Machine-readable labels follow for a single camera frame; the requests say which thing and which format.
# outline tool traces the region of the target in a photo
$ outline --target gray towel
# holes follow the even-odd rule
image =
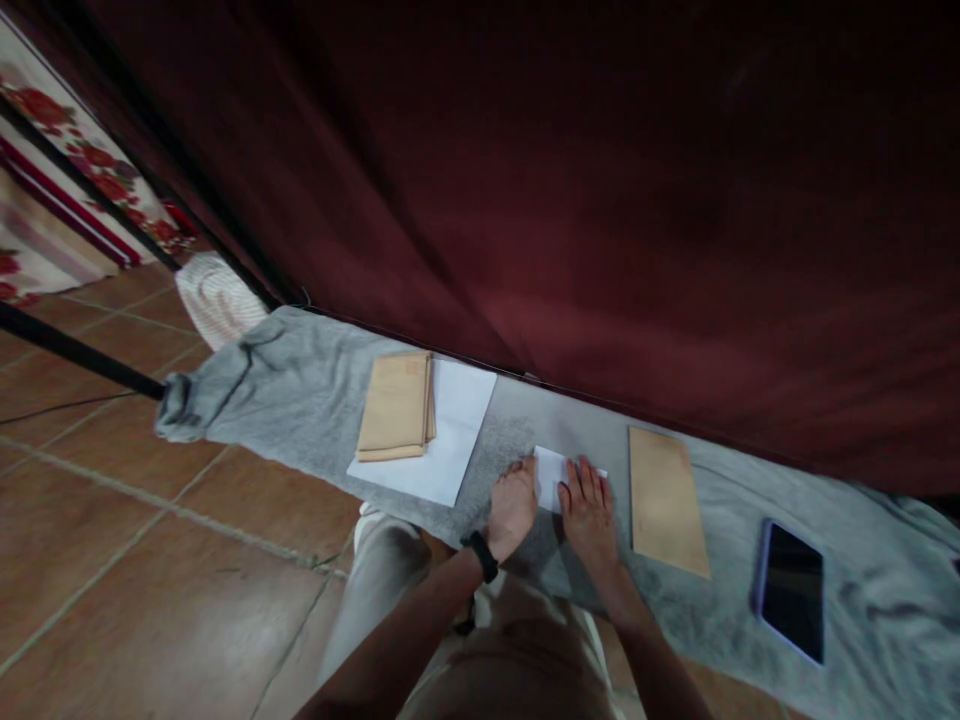
[[[960,717],[960,531],[923,503],[811,475],[507,377],[494,388],[456,507],[345,474],[373,359],[410,346],[281,308],[197,372],[171,375],[156,431],[243,445],[324,478],[456,545],[489,508],[490,486],[535,444],[588,455],[610,473],[625,561],[682,654],[815,718]],[[629,551],[627,427],[682,439],[690,451],[712,580]],[[764,627],[750,595],[765,518],[824,553],[826,667]],[[508,569],[600,610],[583,568],[540,511]]]

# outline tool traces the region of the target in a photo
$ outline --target phone screen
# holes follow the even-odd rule
[[[770,526],[760,614],[823,664],[823,556],[776,524]]]

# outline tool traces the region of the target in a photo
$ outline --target purple phone case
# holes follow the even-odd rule
[[[826,607],[825,607],[825,606],[820,608],[820,612],[824,614],[824,616],[823,616],[823,619],[824,619],[824,622],[823,622],[823,632],[824,632],[823,662],[818,662],[817,660],[815,660],[815,659],[813,659],[812,657],[810,657],[809,655],[807,655],[807,653],[805,653],[805,652],[804,652],[803,650],[801,650],[799,647],[797,647],[796,645],[794,645],[793,642],[790,640],[790,638],[788,638],[788,637],[787,637],[786,635],[784,635],[782,632],[780,632],[779,630],[777,630],[773,625],[771,625],[770,623],[767,622],[767,620],[766,620],[765,617],[763,617],[763,597],[764,597],[764,590],[765,590],[766,584],[767,584],[767,565],[769,564],[768,561],[769,561],[769,558],[770,558],[770,533],[773,531],[773,526],[774,526],[774,525],[776,525],[777,527],[779,527],[779,528],[780,528],[781,530],[783,530],[785,533],[787,533],[787,534],[789,534],[789,535],[792,535],[792,536],[795,537],[797,540],[800,540],[800,542],[802,542],[802,543],[803,543],[804,545],[806,545],[808,548],[810,548],[811,550],[813,550],[814,552],[816,552],[818,555],[820,555],[820,558],[823,559],[823,553],[820,552],[819,550],[817,550],[817,548],[813,547],[813,545],[811,545],[810,543],[808,543],[806,540],[801,539],[798,535],[795,535],[794,533],[790,532],[787,528],[785,528],[783,525],[781,525],[780,523],[778,523],[778,522],[776,522],[776,521],[774,521],[774,520],[771,520],[771,519],[769,519],[769,518],[768,518],[767,520],[764,520],[764,522],[763,522],[763,545],[762,545],[762,549],[761,549],[761,552],[760,552],[760,571],[757,573],[757,586],[756,586],[756,588],[755,588],[755,590],[754,590],[754,593],[753,593],[753,598],[754,598],[754,600],[753,600],[753,602],[754,602],[753,612],[754,612],[754,614],[757,616],[757,618],[760,620],[760,622],[762,622],[762,623],[763,623],[764,625],[766,625],[768,628],[770,628],[771,630],[773,630],[773,632],[774,632],[778,637],[780,637],[780,638],[781,638],[784,642],[786,642],[790,647],[792,647],[794,650],[796,650],[798,653],[800,653],[800,655],[803,656],[806,660],[808,660],[809,662],[813,663],[813,664],[816,665],[817,667],[823,667],[824,664],[826,663],[826,660],[827,660],[827,646],[826,646],[826,628],[827,628],[827,624],[826,624]],[[824,563],[824,574],[826,574],[826,563]]]

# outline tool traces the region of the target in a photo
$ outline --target smartphone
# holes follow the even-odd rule
[[[764,523],[755,603],[765,625],[823,665],[823,555],[773,520]]]

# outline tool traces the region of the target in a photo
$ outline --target curtain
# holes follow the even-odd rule
[[[8,2],[189,195],[62,26]],[[960,489],[936,11],[82,5],[304,302],[781,462]]]

